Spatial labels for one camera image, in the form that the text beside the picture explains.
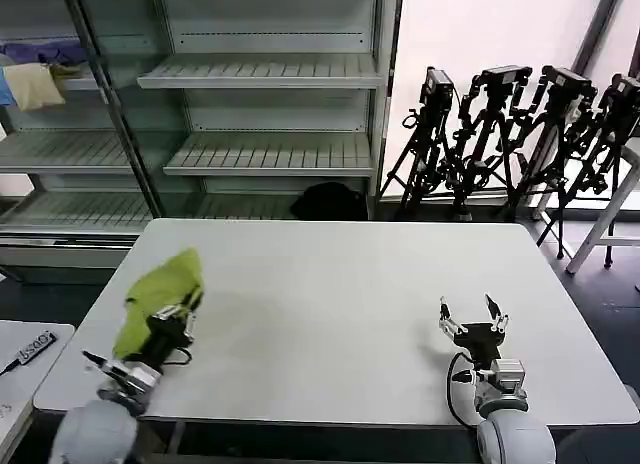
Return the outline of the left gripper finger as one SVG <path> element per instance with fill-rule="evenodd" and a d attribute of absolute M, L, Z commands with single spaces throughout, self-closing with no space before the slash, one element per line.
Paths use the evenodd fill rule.
<path fill-rule="evenodd" d="M 182 305 L 169 305 L 154 314 L 154 319 L 158 321 L 179 321 L 184 322 L 189 315 L 189 309 Z"/>
<path fill-rule="evenodd" d="M 184 335 L 192 342 L 194 340 L 193 329 L 196 322 L 197 311 L 202 303 L 204 291 L 201 287 L 195 288 L 183 303 L 185 309 Z"/>

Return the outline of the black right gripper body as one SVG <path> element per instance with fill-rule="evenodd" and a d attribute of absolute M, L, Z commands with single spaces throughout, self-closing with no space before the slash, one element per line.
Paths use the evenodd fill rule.
<path fill-rule="evenodd" d="M 456 333 L 453 342 L 466 349 L 476 370 L 489 370 L 494 360 L 500 359 L 499 346 L 503 332 L 493 329 L 491 323 L 465 324 L 465 331 Z"/>

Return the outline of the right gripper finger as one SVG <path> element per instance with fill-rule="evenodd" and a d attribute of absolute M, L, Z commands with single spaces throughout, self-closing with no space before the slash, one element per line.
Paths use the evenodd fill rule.
<path fill-rule="evenodd" d="M 501 311 L 499 304 L 489 294 L 485 295 L 485 300 L 492 319 L 491 331 L 504 333 L 509 322 L 509 315 Z"/>
<path fill-rule="evenodd" d="M 450 313 L 444 296 L 440 297 L 439 328 L 451 339 L 465 333 L 465 326 L 456 322 Z"/>

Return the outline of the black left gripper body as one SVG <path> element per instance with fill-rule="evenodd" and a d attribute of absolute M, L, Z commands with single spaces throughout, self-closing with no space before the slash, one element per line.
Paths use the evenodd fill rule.
<path fill-rule="evenodd" d="M 157 372 L 164 366 L 186 366 L 192 360 L 188 348 L 192 344 L 184 335 L 185 321 L 158 321 L 147 319 L 150 335 L 138 351 L 128 354 L 124 362 L 147 365 Z"/>

